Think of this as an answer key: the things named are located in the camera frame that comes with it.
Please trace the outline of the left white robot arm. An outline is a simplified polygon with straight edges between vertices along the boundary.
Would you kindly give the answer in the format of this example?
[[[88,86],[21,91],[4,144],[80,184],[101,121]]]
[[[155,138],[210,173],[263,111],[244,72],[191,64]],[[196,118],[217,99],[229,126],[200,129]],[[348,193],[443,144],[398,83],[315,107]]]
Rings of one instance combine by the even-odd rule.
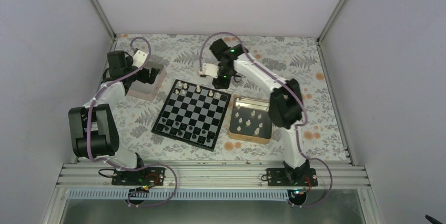
[[[134,185],[146,179],[147,171],[138,153],[120,146],[112,111],[134,82],[152,84],[155,81],[157,72],[145,67],[149,59],[150,53],[139,49],[133,55],[123,50],[109,52],[108,67],[97,93],[84,105],[68,112],[74,155],[126,171],[125,177]]]

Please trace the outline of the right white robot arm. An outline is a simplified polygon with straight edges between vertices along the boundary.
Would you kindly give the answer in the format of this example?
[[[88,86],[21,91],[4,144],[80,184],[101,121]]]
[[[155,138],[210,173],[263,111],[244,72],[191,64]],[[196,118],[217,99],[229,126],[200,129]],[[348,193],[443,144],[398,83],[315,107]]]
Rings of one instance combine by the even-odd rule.
[[[223,39],[210,46],[218,65],[212,65],[212,84],[216,89],[227,89],[231,77],[241,74],[269,95],[268,116],[281,129],[285,149],[283,162],[286,182],[299,185],[310,168],[309,160],[299,153],[298,126],[305,117],[300,85],[297,80],[286,80],[258,62],[241,44],[229,47]]]

